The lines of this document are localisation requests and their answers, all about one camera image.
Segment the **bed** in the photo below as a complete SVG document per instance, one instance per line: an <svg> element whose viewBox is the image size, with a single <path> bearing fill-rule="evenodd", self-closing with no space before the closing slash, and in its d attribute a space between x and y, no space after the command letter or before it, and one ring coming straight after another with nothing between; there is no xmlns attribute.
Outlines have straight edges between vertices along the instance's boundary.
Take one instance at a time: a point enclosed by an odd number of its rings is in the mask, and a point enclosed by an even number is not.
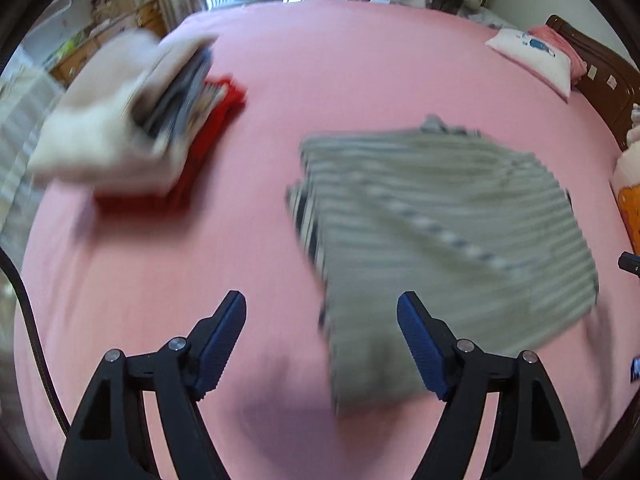
<svg viewBox="0 0 640 480"><path fill-rule="evenodd" d="M411 127L434 113L535 152L571 194L600 300L539 354L587 464L637 390L629 366L640 354L640 285L616 265L630 242L609 177L640 75L561 18L549 23L598 67L568 103L485 47L495 31L434 10L309 0L185 20L173 34L220 34L212 71L233 74L248 101L202 175L189 217L104 222L87 192L53 185L31 232L22 275L68 416L107 349L160 348L237 289L247 323L220 386L199 404L231 478L411 478L443 404L425 395L334 417L318 331L322 287L284 193L302 176L299 145L309 134ZM53 478L63 435L20 318L15 361L33 445ZM160 473L174 478L157 409L146 400ZM468 479L480 475L496 403L489 396Z"/></svg>

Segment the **black cable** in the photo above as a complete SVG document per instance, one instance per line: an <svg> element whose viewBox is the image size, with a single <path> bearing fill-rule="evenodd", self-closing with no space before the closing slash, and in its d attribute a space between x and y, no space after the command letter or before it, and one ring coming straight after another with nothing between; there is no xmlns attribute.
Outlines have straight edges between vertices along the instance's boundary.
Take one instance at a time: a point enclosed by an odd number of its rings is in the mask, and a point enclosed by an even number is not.
<svg viewBox="0 0 640 480"><path fill-rule="evenodd" d="M9 283L11 283L11 286L14 288L15 295L20 304L20 310L22 311L22 317L24 318L24 324L27 327L27 335L29 336L29 342L31 343L31 349L33 350L33 357L36 360L40 379L51 403L53 413L55 413L58 423L60 424L60 428L62 428L62 432L67 436L69 434L69 421L66 418L65 411L62 409L62 404L60 404L60 399L58 398L53 381L51 380L51 375L49 374L49 369L47 368L47 362L44 359L44 352L42 351L42 344L38 337L36 320L33 317L33 310L31 309L31 302L29 301L27 290L24 287L18 269L15 268L11 258L7 256L2 247L0 247L0 269L2 269L2 272L4 272L9 279Z"/></svg>

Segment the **blue gripper pad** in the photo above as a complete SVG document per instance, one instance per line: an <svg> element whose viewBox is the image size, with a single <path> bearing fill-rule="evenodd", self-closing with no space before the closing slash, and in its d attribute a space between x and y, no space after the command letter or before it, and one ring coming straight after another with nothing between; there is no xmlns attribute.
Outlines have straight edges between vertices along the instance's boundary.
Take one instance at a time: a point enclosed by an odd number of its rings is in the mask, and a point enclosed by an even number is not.
<svg viewBox="0 0 640 480"><path fill-rule="evenodd" d="M400 296L398 298L398 325L409 345L422 382L440 400L445 400L450 391L446 380L445 359L420 317L418 308L424 311L428 319L432 319L414 293L406 292Z"/></svg>
<svg viewBox="0 0 640 480"><path fill-rule="evenodd" d="M242 332L245 320L244 296L232 290L226 295L215 314L198 322L191 332L189 336L191 352L195 353L191 356L198 361L197 377L192 391L198 400L218 386L220 376Z"/></svg>

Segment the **wooden cabinet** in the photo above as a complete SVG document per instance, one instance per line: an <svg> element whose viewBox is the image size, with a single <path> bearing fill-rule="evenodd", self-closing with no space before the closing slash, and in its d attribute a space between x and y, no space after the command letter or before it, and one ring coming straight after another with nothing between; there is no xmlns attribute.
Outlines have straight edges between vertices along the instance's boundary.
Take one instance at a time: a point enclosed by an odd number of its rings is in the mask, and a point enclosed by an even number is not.
<svg viewBox="0 0 640 480"><path fill-rule="evenodd" d="M121 17L105 30L86 40L71 54L60 60L51 70L51 75L64 86L69 86L101 46L124 30L132 28L146 28L159 38L164 38L167 35L167 28L162 16L160 1L147 2L136 12Z"/></svg>

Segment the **orange object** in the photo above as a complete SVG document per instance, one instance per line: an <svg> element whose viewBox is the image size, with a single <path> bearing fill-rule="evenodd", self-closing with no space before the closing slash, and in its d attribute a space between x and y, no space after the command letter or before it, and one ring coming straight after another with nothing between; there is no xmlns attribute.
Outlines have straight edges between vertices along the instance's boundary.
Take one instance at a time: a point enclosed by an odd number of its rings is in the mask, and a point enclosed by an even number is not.
<svg viewBox="0 0 640 480"><path fill-rule="evenodd" d="M623 187L618 193L618 208L635 254L640 250L640 186Z"/></svg>
<svg viewBox="0 0 640 480"><path fill-rule="evenodd" d="M226 96L211 111L202 129L196 134L180 178L166 195L117 196L94 193L94 202L102 216L176 216L191 205L191 191L207 156L229 123L244 107L244 90L230 78L220 78L216 84L228 85Z"/></svg>

